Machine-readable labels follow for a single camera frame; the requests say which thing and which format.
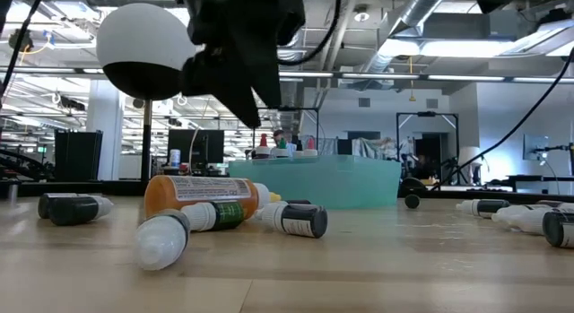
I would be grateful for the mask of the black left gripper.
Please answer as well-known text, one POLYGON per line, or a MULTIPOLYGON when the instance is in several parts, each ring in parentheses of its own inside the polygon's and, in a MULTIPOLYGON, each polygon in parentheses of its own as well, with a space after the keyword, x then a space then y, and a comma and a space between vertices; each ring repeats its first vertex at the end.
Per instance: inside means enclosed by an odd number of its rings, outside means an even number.
POLYGON ((247 127, 261 121, 252 93, 257 68, 257 94, 269 108, 282 103, 276 49, 276 0, 178 0, 187 8, 187 35, 204 49, 181 69, 184 96, 213 95, 247 127))

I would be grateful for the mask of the large dark red coloring bottle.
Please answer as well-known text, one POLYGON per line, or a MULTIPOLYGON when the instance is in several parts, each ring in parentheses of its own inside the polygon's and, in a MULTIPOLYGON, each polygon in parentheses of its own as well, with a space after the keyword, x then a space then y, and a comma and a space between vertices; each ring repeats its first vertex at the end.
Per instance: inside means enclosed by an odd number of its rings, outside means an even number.
POLYGON ((261 134, 259 146, 255 148, 254 159, 268 159, 271 156, 271 148, 267 143, 267 134, 261 134))

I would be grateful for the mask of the large orange yellow-capped coloring bottle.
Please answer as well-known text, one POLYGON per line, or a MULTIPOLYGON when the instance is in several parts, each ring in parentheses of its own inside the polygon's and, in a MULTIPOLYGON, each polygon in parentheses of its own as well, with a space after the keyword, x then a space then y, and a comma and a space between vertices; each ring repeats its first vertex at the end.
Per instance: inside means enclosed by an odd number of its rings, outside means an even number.
POLYGON ((145 217, 148 218, 162 210, 180 210, 191 204, 238 201, 243 208, 244 218, 249 219, 266 204, 281 200, 279 194, 247 178, 159 175, 149 181, 143 205, 145 217))

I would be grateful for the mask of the person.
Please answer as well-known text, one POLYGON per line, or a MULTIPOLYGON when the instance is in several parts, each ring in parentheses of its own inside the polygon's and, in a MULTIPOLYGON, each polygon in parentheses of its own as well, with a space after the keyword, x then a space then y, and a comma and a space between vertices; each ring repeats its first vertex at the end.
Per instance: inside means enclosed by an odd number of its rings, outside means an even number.
POLYGON ((288 149, 289 149, 289 157, 288 157, 288 158, 293 158, 293 157, 294 157, 294 151, 295 151, 295 149, 296 149, 296 145, 295 145, 294 143, 292 143, 289 138, 286 138, 286 137, 285 137, 284 131, 281 130, 281 129, 276 130, 276 131, 274 131, 274 133, 273 133, 273 139, 274 139, 274 142, 275 142, 275 147, 276 147, 276 145, 277 145, 277 141, 278 141, 281 137, 283 137, 283 138, 285 139, 286 143, 288 144, 288 149))

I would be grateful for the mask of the black computer monitor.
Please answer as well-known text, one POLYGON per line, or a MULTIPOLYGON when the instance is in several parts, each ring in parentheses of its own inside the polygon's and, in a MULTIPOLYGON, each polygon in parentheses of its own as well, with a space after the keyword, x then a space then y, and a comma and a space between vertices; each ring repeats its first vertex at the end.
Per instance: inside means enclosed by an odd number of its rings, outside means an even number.
POLYGON ((192 167, 223 163, 224 132, 222 130, 169 130, 168 151, 180 151, 180 161, 192 167))

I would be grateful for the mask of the white globe table lamp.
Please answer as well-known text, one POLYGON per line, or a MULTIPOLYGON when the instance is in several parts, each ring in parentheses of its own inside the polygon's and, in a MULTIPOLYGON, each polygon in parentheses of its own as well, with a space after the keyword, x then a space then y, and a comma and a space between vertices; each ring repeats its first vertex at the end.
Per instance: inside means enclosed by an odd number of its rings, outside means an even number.
POLYGON ((141 181, 150 179, 152 104, 180 93, 179 73, 196 54, 187 27, 153 4, 127 4, 110 13, 97 34, 97 58, 108 80, 143 101, 141 181))

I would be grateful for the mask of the translucent green plastic tray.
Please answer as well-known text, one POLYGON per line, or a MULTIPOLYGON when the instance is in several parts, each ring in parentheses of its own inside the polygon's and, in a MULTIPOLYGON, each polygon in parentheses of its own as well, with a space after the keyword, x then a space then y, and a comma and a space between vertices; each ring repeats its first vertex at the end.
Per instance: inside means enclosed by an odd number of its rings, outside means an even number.
POLYGON ((350 155, 232 161, 234 178, 261 183, 284 200, 308 200, 328 210, 396 204, 400 164, 350 155))

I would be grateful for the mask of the patterned cloth cover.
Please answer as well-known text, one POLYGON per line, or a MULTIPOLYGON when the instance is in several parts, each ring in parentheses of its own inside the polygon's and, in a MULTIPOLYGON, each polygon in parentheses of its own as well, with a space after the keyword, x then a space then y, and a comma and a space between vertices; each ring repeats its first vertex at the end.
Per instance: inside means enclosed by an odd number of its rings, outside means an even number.
POLYGON ((375 160, 396 161, 396 140, 390 137, 376 140, 353 139, 352 155, 375 160))

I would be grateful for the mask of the small green dye bottle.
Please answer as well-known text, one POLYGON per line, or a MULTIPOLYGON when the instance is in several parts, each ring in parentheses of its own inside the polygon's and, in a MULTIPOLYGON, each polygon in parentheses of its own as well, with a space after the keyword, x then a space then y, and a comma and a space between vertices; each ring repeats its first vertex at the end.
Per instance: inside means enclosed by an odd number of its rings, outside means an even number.
POLYGON ((188 218, 191 231, 232 230, 244 221, 238 201, 191 204, 182 207, 181 212, 188 218))

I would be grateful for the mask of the white cylindrical bin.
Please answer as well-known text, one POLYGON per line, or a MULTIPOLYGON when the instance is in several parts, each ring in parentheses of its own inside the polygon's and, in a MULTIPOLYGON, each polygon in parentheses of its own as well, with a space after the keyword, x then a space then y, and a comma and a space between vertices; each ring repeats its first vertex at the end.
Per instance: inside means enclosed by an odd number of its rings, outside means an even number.
POLYGON ((458 165, 467 185, 474 184, 474 170, 482 166, 482 158, 479 154, 480 148, 477 146, 464 146, 459 150, 458 165))

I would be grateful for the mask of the silver ceiling air duct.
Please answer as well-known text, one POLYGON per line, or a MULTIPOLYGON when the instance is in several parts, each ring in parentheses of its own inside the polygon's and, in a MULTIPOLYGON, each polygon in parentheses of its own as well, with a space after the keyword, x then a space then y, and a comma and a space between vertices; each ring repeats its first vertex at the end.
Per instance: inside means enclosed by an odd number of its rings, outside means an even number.
MULTIPOLYGON (((283 60, 298 60, 302 56, 303 53, 301 51, 296 51, 293 48, 278 48, 278 57, 283 60)), ((302 90, 300 83, 302 82, 302 79, 295 78, 282 78, 280 80, 282 105, 284 107, 296 108, 301 106, 302 90)), ((298 110, 279 111, 279 125, 281 129, 285 132, 291 132, 292 134, 298 133, 300 131, 300 116, 301 113, 298 110)))

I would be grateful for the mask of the black aluminium table frame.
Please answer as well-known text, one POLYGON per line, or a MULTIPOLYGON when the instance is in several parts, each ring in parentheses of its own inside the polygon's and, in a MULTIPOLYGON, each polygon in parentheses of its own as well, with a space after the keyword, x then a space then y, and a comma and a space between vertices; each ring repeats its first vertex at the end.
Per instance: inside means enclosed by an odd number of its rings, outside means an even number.
MULTIPOLYGON (((17 186, 17 196, 41 196, 44 193, 103 194, 109 196, 143 196, 145 188, 137 181, 96 181, 96 182, 16 182, 0 180, 0 200, 9 196, 10 186, 17 186)), ((427 190, 415 194, 420 198, 436 199, 505 199, 512 204, 534 204, 537 201, 561 201, 574 204, 574 196, 524 194, 499 191, 455 191, 427 190)))

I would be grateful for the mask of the silver slanted ceiling duct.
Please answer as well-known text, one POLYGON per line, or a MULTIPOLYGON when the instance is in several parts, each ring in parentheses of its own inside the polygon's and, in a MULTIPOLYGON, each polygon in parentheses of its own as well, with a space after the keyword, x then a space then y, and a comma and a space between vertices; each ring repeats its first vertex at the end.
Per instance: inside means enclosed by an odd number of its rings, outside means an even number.
POLYGON ((400 7, 385 13, 378 28, 379 47, 361 69, 365 73, 383 73, 395 57, 391 48, 384 48, 390 39, 402 32, 411 31, 415 37, 422 35, 423 25, 444 0, 405 0, 400 7))

